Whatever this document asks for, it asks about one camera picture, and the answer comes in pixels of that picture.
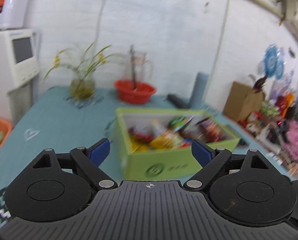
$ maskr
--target red plastic bowl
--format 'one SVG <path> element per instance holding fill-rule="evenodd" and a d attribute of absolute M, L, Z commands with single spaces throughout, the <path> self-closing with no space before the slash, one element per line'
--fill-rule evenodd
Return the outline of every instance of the red plastic bowl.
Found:
<path fill-rule="evenodd" d="M 156 93 L 156 89 L 152 85 L 141 82 L 137 82 L 137 89 L 133 90 L 131 80 L 117 80 L 114 86 L 118 90 L 119 98 L 132 104 L 145 104 Z"/>

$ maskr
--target pink fabric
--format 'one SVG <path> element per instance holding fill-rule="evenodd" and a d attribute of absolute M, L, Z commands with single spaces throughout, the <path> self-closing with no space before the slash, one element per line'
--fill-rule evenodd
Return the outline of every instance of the pink fabric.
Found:
<path fill-rule="evenodd" d="M 298 161 L 298 123 L 294 120 L 289 122 L 287 138 L 290 143 L 284 144 L 284 147 L 289 151 L 290 156 Z"/>

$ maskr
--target table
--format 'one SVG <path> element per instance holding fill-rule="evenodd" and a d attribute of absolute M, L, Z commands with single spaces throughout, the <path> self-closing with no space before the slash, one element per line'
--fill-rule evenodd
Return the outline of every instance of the table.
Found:
<path fill-rule="evenodd" d="M 53 148 L 56 153 L 67 153 L 79 146 L 88 148 L 105 137 L 105 128 L 114 120 L 118 107 L 135 107 L 121 102 L 115 90 L 98 89 L 96 94 L 104 97 L 102 102 L 78 109 L 65 100 L 68 87 L 48 90 L 15 126 L 0 149 L 0 189 L 7 187 L 43 149 Z M 163 96 L 152 96 L 141 107 L 173 108 L 173 105 Z M 248 149 L 258 149 L 266 156 L 267 151 L 234 122 L 220 113 L 215 118 L 222 124 L 229 124 L 250 144 L 248 148 L 237 148 L 234 154 L 246 154 Z M 271 157 L 266 157 L 282 174 L 289 176 L 286 169 Z M 114 140 L 110 154 L 100 168 L 117 182 L 123 179 Z M 190 177 L 179 179 L 184 183 Z"/>

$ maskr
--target silver screw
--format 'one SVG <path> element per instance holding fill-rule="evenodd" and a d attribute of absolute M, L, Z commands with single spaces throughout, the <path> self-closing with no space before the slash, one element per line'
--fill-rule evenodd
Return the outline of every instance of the silver screw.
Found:
<path fill-rule="evenodd" d="M 198 188 L 202 186 L 202 182 L 199 180 L 190 180 L 187 182 L 187 186 L 191 188 Z"/>
<path fill-rule="evenodd" d="M 112 187 L 114 185 L 114 182 L 109 179 L 105 179 L 99 182 L 100 187 Z"/>

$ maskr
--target air conditioner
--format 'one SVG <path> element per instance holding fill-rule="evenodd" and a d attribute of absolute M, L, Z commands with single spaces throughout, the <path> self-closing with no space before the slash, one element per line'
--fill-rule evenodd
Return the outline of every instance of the air conditioner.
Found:
<path fill-rule="evenodd" d="M 283 0 L 285 24 L 298 40 L 298 0 Z"/>

